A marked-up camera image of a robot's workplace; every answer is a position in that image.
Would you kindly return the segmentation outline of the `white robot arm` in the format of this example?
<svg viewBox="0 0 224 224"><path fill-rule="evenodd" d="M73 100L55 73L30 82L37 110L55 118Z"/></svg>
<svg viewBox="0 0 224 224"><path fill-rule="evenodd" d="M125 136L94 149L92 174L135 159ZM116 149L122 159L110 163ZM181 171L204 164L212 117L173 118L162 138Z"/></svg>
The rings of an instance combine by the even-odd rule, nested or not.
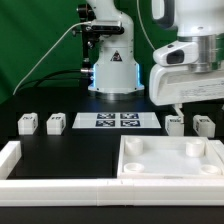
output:
<svg viewBox="0 0 224 224"><path fill-rule="evenodd" d="M144 90L133 56L132 19L114 0L86 0L84 31L100 43L90 93L114 100ZM157 106L224 98L224 0L151 0L153 20L177 40L153 52L149 97Z"/></svg>

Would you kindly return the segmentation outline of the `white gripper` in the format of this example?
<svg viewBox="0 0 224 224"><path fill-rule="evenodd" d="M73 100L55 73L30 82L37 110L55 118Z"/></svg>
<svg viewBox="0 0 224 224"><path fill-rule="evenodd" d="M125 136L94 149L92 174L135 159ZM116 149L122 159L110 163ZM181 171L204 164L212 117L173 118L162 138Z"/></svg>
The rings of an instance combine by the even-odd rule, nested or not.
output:
<svg viewBox="0 0 224 224"><path fill-rule="evenodd" d="M209 73L192 73L188 66L162 67L150 73L149 97L157 105L173 105L184 124L182 104L224 98L224 65Z"/></svg>

